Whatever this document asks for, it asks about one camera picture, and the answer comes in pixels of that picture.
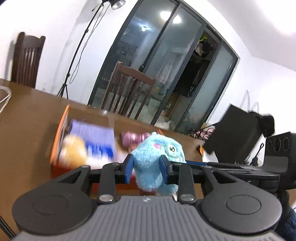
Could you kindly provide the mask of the blue fluffy monster plush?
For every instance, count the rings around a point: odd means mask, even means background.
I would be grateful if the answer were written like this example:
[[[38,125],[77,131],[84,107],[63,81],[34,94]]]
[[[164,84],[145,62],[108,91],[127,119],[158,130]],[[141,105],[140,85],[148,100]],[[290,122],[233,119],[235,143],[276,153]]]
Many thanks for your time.
[[[169,161],[185,163],[185,154],[179,142],[153,132],[131,154],[139,189],[159,195],[177,193],[178,185],[165,184],[159,167],[159,158],[164,155]]]

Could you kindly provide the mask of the dark wooden chair by wall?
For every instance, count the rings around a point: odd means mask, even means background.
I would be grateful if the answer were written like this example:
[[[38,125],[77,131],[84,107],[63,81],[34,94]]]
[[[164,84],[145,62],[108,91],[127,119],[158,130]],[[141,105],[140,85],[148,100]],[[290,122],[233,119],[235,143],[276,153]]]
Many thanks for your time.
[[[37,73],[46,37],[20,32],[16,40],[11,81],[30,88],[36,87]]]

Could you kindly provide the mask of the dark wooden chair by door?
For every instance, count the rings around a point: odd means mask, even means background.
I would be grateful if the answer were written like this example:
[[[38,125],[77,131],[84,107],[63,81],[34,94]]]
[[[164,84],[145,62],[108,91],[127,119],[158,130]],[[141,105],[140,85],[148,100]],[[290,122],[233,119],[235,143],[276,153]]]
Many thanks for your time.
[[[130,118],[138,101],[141,100],[133,117],[137,120],[156,81],[156,78],[152,79],[118,61],[109,80],[101,109]]]

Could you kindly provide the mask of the blue tissue pack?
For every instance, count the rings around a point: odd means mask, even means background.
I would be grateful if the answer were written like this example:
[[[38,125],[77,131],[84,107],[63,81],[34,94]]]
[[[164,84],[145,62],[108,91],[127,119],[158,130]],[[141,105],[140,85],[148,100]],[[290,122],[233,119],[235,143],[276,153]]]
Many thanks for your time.
[[[86,151],[89,157],[102,158],[107,157],[108,159],[113,159],[115,155],[115,144],[102,144],[85,142]]]

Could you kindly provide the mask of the white orange paper pieces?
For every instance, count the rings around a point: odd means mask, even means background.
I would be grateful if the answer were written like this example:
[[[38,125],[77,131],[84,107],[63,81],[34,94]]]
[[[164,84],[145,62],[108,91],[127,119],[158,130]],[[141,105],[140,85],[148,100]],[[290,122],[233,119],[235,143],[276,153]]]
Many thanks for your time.
[[[215,155],[215,152],[212,152],[211,154],[209,154],[205,151],[205,149],[201,145],[198,145],[196,147],[196,150],[201,154],[202,162],[204,162],[204,163],[208,163],[208,162],[218,163],[218,159]]]

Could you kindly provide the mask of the black bag on table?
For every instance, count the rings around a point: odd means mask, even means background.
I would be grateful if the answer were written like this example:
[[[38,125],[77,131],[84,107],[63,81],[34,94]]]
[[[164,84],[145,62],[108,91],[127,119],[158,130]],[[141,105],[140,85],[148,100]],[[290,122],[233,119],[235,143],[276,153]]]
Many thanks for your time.
[[[260,136],[270,133],[269,127],[273,127],[271,116],[230,105],[203,149],[214,153],[220,163],[244,164]]]

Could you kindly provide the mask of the yellow white hamster plush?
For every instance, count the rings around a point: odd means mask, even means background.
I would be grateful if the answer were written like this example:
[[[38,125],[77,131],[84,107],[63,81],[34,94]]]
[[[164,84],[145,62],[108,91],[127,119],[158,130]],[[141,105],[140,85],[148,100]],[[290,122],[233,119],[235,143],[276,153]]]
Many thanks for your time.
[[[67,135],[62,142],[58,165],[64,168],[75,169],[85,165],[88,154],[85,142],[78,136]]]

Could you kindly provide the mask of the black glass sliding door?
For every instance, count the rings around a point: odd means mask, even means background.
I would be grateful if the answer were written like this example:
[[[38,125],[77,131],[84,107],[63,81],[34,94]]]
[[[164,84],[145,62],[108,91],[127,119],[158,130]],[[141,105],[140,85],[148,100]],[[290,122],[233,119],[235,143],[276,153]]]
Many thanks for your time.
[[[106,96],[116,63],[155,79],[132,101],[132,118],[188,134],[208,119],[238,55],[185,1],[137,1],[113,42],[88,103],[122,102]]]

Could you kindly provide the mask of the red orange cardboard box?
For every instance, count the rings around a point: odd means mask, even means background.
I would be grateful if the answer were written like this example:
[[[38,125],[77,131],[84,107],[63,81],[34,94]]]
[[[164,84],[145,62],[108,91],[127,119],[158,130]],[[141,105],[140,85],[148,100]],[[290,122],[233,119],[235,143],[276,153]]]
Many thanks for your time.
[[[102,168],[122,163],[151,133],[122,132],[116,135],[107,123],[98,125],[94,115],[67,105],[56,131],[50,156],[51,177],[56,178],[82,165]]]

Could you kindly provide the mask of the black speaker box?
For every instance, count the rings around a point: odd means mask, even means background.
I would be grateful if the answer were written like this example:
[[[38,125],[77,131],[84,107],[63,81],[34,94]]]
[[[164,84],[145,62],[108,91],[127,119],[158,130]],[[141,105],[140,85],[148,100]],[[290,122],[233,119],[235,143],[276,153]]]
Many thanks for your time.
[[[295,158],[295,133],[286,132],[268,137],[265,142],[265,156]]]

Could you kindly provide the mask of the purple woven cloth pouch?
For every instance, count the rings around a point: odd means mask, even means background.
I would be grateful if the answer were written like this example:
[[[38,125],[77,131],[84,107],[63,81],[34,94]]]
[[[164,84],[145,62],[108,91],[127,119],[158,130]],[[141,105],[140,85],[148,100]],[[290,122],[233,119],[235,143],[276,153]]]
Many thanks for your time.
[[[106,146],[115,151],[114,129],[98,126],[79,120],[70,122],[69,133],[80,137],[85,142]]]

